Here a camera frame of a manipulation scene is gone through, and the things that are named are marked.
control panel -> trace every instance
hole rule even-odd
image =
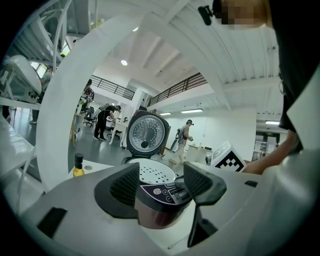
[[[182,205],[191,199],[184,188],[177,187],[174,183],[141,185],[141,188],[150,197],[168,205]]]

hand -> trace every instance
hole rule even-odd
[[[254,161],[247,164],[246,168],[243,170],[243,173],[262,175],[264,170],[265,168],[263,168],[259,162]]]

railing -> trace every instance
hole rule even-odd
[[[132,90],[129,90],[127,88],[122,87],[121,85],[118,85],[114,82],[110,82],[108,80],[104,80],[100,77],[97,77],[95,75],[92,75],[90,77],[90,79],[92,80],[92,85],[96,86],[98,88],[102,88],[107,90],[108,92],[111,92],[113,94],[116,95],[120,95],[126,99],[129,99],[130,101],[132,100],[132,98],[135,95],[135,92]]]
[[[190,76],[186,80],[183,80],[176,85],[170,87],[169,89],[166,89],[165,91],[161,92],[157,96],[151,98],[149,102],[149,106],[154,105],[160,101],[163,101],[173,95],[182,93],[186,90],[204,85],[207,83],[207,80],[203,77],[201,73],[197,73],[193,76]]]

person in black clothing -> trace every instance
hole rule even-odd
[[[120,111],[120,110],[121,110],[121,107],[119,105],[117,106],[110,105],[110,106],[107,106],[104,110],[102,110],[98,114],[98,121],[95,125],[94,136],[93,136],[95,140],[106,141],[106,139],[104,138],[104,131],[106,129],[107,117],[111,117],[113,119],[113,123],[116,123],[114,112]]]
[[[10,113],[9,113],[9,106],[2,106],[2,115],[3,117],[10,123]]]
[[[214,0],[212,14],[218,23],[233,29],[267,26],[275,31],[283,85],[283,111],[279,127],[287,129],[288,134],[286,141],[271,154],[249,163],[244,170],[246,173],[262,174],[266,168],[279,165],[287,155],[303,149],[287,111],[320,63],[319,40],[315,34],[319,30],[318,8],[311,2],[302,1]]]

